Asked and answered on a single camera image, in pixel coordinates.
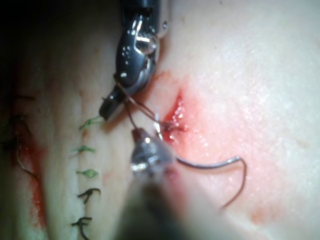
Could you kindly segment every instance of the skin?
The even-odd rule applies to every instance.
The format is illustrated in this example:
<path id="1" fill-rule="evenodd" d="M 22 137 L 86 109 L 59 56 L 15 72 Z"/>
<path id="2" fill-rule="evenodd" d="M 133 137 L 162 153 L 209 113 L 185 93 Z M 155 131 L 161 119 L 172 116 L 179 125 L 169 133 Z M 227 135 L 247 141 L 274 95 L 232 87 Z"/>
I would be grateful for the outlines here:
<path id="1" fill-rule="evenodd" d="M 1 48 L 8 57 L 3 79 L 11 76 L 13 66 L 14 91 L 36 98 L 15 101 L 13 110 L 2 104 L 0 120 L 5 124 L 12 111 L 28 116 L 27 125 L 43 152 L 46 222 L 46 227 L 38 223 L 34 180 L 13 169 L 10 155 L 2 152 L 1 189 L 8 194 L 0 198 L 1 239 L 81 239 L 70 224 L 83 216 L 93 217 L 85 230 L 90 239 L 108 239 L 130 182 L 133 141 L 127 115 L 79 131 L 98 114 L 101 97 L 113 87 L 120 13 L 114 2 L 66 9 L 43 28 L 11 35 L 18 39 L 19 47 L 7 42 L 14 51 Z M 173 0 L 170 10 L 170 31 L 162 40 L 155 76 L 136 98 L 163 118 L 182 90 L 191 130 L 175 133 L 176 152 L 198 163 L 235 155 L 246 159 L 245 189 L 225 215 L 248 239 L 317 239 L 320 4 Z M 7 83 L 1 82 L 1 94 L 12 90 Z M 138 111 L 133 117 L 151 133 L 150 120 Z M 71 153 L 82 145 L 96 152 Z M 86 169 L 95 169 L 99 177 L 75 173 Z M 240 186 L 240 165 L 183 170 L 198 182 L 212 208 L 228 201 Z M 101 195 L 93 194 L 84 206 L 77 195 L 88 188 L 100 188 Z"/>

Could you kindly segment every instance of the wound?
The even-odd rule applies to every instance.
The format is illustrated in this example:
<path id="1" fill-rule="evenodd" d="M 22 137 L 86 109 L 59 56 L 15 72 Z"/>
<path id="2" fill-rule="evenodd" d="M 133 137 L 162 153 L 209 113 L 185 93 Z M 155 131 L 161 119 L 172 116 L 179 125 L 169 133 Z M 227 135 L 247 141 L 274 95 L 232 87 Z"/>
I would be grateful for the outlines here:
<path id="1" fill-rule="evenodd" d="M 182 91 L 180 91 L 173 103 L 171 109 L 165 115 L 163 121 L 169 123 L 162 128 L 163 139 L 171 144 L 178 145 L 179 137 L 188 131 L 188 125 L 186 123 L 186 109 L 184 106 L 184 99 Z"/>
<path id="2" fill-rule="evenodd" d="M 19 169 L 19 160 L 26 169 L 38 177 L 38 179 L 35 179 L 28 175 L 30 178 L 30 190 L 32 191 L 31 196 L 33 202 L 33 207 L 30 209 L 30 215 L 32 222 L 34 222 L 34 226 L 43 229 L 46 227 L 46 219 L 42 182 L 42 162 L 47 154 L 47 150 L 39 147 L 22 122 L 18 122 L 12 126 L 12 136 L 18 136 L 18 141 L 12 150 L 12 165 L 15 166 L 15 169 Z"/>

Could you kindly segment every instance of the pale skin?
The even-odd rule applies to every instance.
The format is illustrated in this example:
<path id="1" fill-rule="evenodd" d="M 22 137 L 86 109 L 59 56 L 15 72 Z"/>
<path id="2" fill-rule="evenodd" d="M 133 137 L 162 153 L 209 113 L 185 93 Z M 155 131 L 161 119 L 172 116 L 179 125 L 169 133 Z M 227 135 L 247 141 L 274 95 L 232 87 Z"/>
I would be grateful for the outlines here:
<path id="1" fill-rule="evenodd" d="M 248 239 L 317 239 L 320 4 L 173 0 L 170 11 L 155 78 L 137 99 L 164 117 L 187 85 L 187 101 L 196 99 L 197 108 L 186 105 L 185 114 L 196 122 L 183 138 L 183 152 L 173 148 L 198 163 L 235 155 L 246 160 L 245 189 L 225 214 Z M 46 149 L 41 167 L 46 228 L 32 215 L 31 177 L 18 167 L 10 170 L 10 156 L 1 155 L 2 188 L 18 186 L 1 198 L 0 219 L 6 223 L 1 239 L 81 239 L 70 224 L 83 216 L 93 218 L 86 228 L 92 240 L 108 239 L 115 228 L 131 178 L 132 125 L 123 112 L 112 123 L 86 131 L 79 126 L 98 115 L 101 97 L 113 88 L 119 14 L 114 3 L 79 6 L 47 36 L 33 33 L 24 41 L 16 91 L 36 101 L 16 102 L 16 109 L 28 116 L 33 138 Z M 2 114 L 1 123 L 8 117 Z M 133 117 L 151 133 L 147 117 L 139 111 Z M 82 145 L 96 152 L 72 156 Z M 86 169 L 99 176 L 75 173 Z M 212 208 L 240 186 L 241 165 L 187 171 Z M 77 195 L 88 188 L 100 188 L 101 195 L 84 205 Z"/>

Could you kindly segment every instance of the blood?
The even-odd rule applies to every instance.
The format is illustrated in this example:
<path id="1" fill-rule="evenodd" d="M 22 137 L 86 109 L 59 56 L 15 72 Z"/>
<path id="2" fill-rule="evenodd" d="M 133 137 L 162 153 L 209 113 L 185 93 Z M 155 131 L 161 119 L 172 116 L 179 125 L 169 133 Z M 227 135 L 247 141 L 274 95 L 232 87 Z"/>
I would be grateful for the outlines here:
<path id="1" fill-rule="evenodd" d="M 28 175 L 28 173 L 23 172 L 23 174 L 28 175 L 31 179 L 33 207 L 30 209 L 30 212 L 32 217 L 36 216 L 34 226 L 43 229 L 46 227 L 46 218 L 41 169 L 43 159 L 47 154 L 47 149 L 41 148 L 36 143 L 22 122 L 15 123 L 12 131 L 13 136 L 18 136 L 19 138 L 19 142 L 16 143 L 13 149 L 12 165 L 19 168 L 20 166 L 18 165 L 17 159 L 19 158 L 23 166 L 38 177 L 38 179 L 35 179 L 33 176 Z"/>
<path id="2" fill-rule="evenodd" d="M 164 176 L 169 183 L 169 200 L 173 205 L 174 211 L 181 217 L 186 210 L 187 199 L 186 189 L 182 182 L 180 173 L 177 168 L 172 165 L 166 168 Z"/>

